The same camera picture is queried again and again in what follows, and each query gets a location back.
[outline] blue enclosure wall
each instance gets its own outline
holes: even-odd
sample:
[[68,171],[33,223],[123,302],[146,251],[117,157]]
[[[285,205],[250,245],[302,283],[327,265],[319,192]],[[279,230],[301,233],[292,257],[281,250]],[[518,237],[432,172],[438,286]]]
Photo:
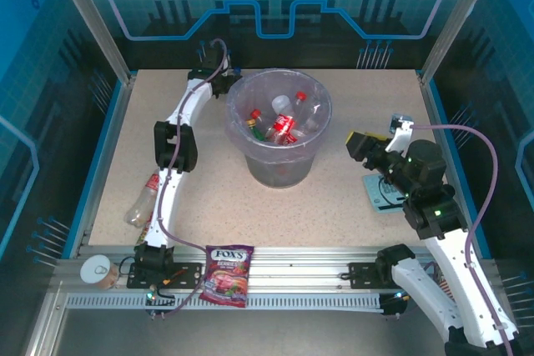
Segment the blue enclosure wall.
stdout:
[[[492,255],[534,268],[534,0],[478,0],[435,82],[446,116],[479,128],[499,156],[496,195],[482,221]],[[454,133],[479,208],[491,159],[476,138]]]
[[0,354],[8,355],[23,351],[52,272],[34,257],[53,259],[27,246],[61,250],[32,237],[61,245],[37,220],[70,224],[116,78],[71,0],[0,0],[0,8],[0,309],[9,316]]
[[420,68],[456,0],[95,2],[133,69],[190,68],[214,36],[241,67]]

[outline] black mounting plate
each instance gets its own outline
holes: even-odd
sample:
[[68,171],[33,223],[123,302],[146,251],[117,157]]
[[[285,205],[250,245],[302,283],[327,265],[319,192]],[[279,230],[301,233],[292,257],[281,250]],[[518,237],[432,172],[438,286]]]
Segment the black mounting plate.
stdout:
[[382,283],[374,263],[349,263],[350,289],[400,289]]
[[179,279],[165,286],[165,289],[193,289],[196,287],[202,276],[201,263],[173,263],[167,273],[138,268],[135,263],[132,263],[130,264],[126,288],[147,289],[150,285],[157,285],[180,270],[186,270],[186,272],[180,274]]

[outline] can lid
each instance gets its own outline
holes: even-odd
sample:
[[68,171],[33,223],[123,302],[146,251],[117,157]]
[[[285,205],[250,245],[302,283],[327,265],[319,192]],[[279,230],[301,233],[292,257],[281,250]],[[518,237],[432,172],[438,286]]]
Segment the can lid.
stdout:
[[80,269],[80,278],[85,283],[99,283],[109,273],[111,262],[103,254],[88,258]]
[[271,102],[271,104],[273,106],[273,109],[275,110],[275,113],[276,114],[280,114],[280,112],[284,108],[286,108],[287,106],[289,106],[291,104],[291,101],[287,96],[280,95],[280,96],[277,96],[276,98],[274,98],[273,101]]

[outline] speckled countertop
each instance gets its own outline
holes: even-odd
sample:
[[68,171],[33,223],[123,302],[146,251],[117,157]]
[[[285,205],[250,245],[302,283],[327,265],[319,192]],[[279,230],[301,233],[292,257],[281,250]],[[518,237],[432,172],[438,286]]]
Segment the speckled countertop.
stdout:
[[[310,175],[288,189],[252,178],[224,135],[224,97],[207,103],[196,127],[199,161],[180,199],[176,234],[199,244],[255,246],[386,246],[418,244],[403,213],[373,211],[362,177],[372,174],[345,149],[352,130],[387,134],[392,113],[428,123],[413,70],[304,70],[333,103],[328,138]],[[153,128],[175,109],[186,70],[139,71],[109,169],[90,245],[133,245],[140,229],[123,221],[155,169]],[[414,138],[433,140],[431,132]]]

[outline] clear plastic bin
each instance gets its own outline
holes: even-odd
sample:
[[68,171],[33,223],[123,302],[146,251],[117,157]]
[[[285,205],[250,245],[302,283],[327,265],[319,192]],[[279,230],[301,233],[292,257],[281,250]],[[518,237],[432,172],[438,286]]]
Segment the clear plastic bin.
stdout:
[[[291,99],[298,91],[307,95],[307,102],[320,103],[314,116],[317,130],[289,146],[261,142],[254,138],[246,120],[258,108],[262,117],[274,121],[273,98],[287,95]],[[315,154],[325,140],[332,102],[326,88],[315,79],[293,70],[273,68],[244,76],[229,91],[226,102],[226,134],[229,140],[244,154],[250,173],[263,185],[272,188],[288,188],[302,181],[310,172]]]

